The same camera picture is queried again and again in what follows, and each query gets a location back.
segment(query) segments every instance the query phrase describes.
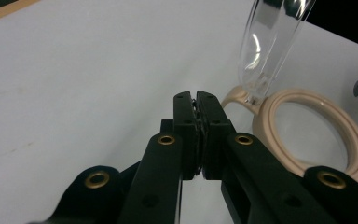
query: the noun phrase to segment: beige ring holder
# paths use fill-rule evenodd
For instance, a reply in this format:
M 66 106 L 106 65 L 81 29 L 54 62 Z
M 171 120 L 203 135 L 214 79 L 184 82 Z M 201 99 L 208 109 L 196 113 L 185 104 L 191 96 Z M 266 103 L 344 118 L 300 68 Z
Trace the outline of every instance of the beige ring holder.
M 303 176 L 308 168 L 286 149 L 275 127 L 275 113 L 279 105 L 292 102 L 310 106 L 333 124 L 348 152 L 348 166 L 345 173 L 358 181 L 358 126 L 345 111 L 313 91 L 296 89 L 278 91 L 266 98 L 260 105 L 245 103 L 247 94 L 241 86 L 235 87 L 222 102 L 222 107 L 234 102 L 252 111 L 255 114 L 253 119 L 254 135 L 267 146 L 286 169 Z

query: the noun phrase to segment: black metal bracket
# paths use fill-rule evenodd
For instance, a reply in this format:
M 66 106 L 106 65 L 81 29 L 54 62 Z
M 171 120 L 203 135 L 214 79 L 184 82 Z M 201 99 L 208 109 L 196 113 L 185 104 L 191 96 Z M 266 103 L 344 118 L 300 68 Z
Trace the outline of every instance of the black metal bracket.
M 288 172 L 253 135 L 237 133 L 217 98 L 173 98 L 141 161 L 81 173 L 42 223 L 178 223 L 182 180 L 222 181 L 235 223 L 358 223 L 358 183 L 328 167 Z

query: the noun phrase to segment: white table surface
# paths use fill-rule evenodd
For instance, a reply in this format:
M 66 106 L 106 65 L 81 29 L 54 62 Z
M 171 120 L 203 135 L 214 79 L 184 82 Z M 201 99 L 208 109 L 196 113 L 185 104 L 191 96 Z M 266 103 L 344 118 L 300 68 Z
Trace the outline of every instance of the white table surface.
M 172 118 L 176 93 L 202 90 L 222 100 L 238 85 L 250 6 L 45 0 L 1 19 L 0 223 L 44 220 L 83 170 L 122 171 L 140 160 L 160 120 Z M 358 45 L 305 23 L 271 92 L 317 91 L 358 123 L 357 79 Z M 250 114 L 234 105 L 227 113 L 247 129 Z M 219 181 L 184 183 L 181 223 L 232 223 Z

